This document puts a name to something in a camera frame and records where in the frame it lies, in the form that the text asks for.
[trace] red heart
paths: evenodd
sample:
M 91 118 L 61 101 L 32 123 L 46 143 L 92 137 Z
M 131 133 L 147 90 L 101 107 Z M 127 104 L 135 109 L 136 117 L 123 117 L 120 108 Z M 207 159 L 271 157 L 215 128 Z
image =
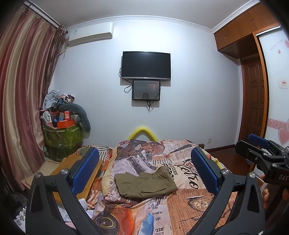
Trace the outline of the red heart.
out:
M 281 145 L 284 145 L 289 141 L 289 131 L 285 131 L 284 128 L 280 128 L 278 131 L 278 137 Z

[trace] white air conditioner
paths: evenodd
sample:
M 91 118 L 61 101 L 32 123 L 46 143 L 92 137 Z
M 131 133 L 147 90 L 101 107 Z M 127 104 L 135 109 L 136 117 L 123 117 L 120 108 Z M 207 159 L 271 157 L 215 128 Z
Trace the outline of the white air conditioner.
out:
M 69 36 L 69 45 L 75 46 L 82 43 L 112 39 L 113 27 L 113 22 L 106 22 L 72 30 Z

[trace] olive green pants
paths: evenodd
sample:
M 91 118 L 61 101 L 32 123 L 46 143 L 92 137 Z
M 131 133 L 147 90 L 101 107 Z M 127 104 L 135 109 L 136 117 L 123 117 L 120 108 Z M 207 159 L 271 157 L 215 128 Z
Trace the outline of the olive green pants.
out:
M 139 176 L 128 172 L 115 174 L 114 182 L 120 195 L 128 198 L 156 197 L 177 190 L 176 183 L 163 166 L 152 174 L 145 172 Z

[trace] yellow arch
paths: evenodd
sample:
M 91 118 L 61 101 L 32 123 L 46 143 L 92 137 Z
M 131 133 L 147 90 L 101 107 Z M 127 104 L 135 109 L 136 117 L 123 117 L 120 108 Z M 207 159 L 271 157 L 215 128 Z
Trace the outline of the yellow arch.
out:
M 156 136 L 152 133 L 151 130 L 149 130 L 148 128 L 142 126 L 137 128 L 128 138 L 129 139 L 134 139 L 140 132 L 145 132 L 147 133 L 147 135 L 150 137 L 151 141 L 158 141 L 158 139 L 156 138 Z

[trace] striped curtain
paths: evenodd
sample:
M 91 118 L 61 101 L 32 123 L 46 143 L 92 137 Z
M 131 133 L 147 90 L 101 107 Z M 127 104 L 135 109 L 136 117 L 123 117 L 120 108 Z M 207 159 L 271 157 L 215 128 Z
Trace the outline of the striped curtain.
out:
M 63 44 L 63 29 L 56 30 L 22 6 L 0 39 L 0 162 L 14 189 L 24 189 L 20 181 L 44 162 L 39 110 Z M 62 32 L 58 43 L 57 31 Z

